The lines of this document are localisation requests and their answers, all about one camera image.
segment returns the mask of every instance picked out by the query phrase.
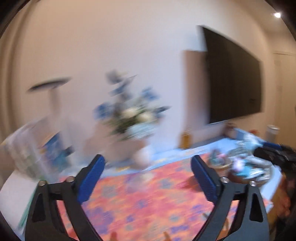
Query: doorway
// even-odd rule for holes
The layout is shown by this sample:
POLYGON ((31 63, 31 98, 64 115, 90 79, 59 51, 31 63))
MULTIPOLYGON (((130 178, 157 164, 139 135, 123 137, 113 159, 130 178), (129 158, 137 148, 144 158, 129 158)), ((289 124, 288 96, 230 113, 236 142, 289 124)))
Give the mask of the doorway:
POLYGON ((296 149, 296 56, 275 53, 277 95, 275 123, 280 128, 277 142, 296 149))

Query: vase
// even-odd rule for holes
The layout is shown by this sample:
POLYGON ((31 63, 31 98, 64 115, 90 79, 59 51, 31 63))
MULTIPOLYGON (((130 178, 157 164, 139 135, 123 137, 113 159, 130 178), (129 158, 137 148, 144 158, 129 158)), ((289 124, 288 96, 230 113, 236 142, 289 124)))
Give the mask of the vase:
POLYGON ((140 140, 140 149, 132 155, 133 168, 144 170, 151 165, 152 147, 147 139, 140 140))
POLYGON ((116 141, 110 144, 105 151, 103 156, 106 162, 116 163, 123 162, 125 160, 131 159, 132 155, 139 149, 136 141, 124 140, 116 141))

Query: screw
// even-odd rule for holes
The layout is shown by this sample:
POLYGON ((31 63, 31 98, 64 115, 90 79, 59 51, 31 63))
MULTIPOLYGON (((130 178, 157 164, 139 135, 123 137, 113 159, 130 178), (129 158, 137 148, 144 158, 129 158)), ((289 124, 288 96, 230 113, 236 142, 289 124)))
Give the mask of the screw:
POLYGON ((75 177, 73 176, 69 176, 66 178, 66 182, 70 183, 70 182, 73 182, 75 180, 75 177))
POLYGON ((254 182, 254 181, 250 181, 250 185, 251 185, 252 187, 255 187, 255 186, 256 186, 256 182, 254 182))
POLYGON ((42 187, 45 184, 47 184, 47 182, 45 180, 39 181, 38 186, 42 187))
POLYGON ((229 183, 229 179, 227 177, 221 177, 220 180, 223 183, 229 183))

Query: wall-mounted tv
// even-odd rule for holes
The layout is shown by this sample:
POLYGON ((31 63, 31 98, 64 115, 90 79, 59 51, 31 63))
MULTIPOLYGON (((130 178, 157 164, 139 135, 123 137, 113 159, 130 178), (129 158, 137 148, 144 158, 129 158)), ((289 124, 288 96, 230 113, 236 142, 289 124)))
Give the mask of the wall-mounted tv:
POLYGON ((220 122, 261 111, 260 62, 222 35, 202 27, 210 80, 210 120, 220 122))

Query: colorful rug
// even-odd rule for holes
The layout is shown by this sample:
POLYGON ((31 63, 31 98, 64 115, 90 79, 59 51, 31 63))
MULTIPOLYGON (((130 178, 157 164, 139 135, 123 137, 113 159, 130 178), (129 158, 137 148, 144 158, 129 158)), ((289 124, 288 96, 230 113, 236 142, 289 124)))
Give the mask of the colorful rug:
MULTIPOLYGON (((144 174, 145 181, 141 175, 98 181, 90 200, 82 204, 97 233, 105 241, 193 240, 213 204, 196 182, 190 159, 151 170, 144 174)), ((63 202, 58 206, 69 236, 78 239, 63 202)), ((220 238, 227 234, 236 208, 237 201, 233 201, 220 238)))

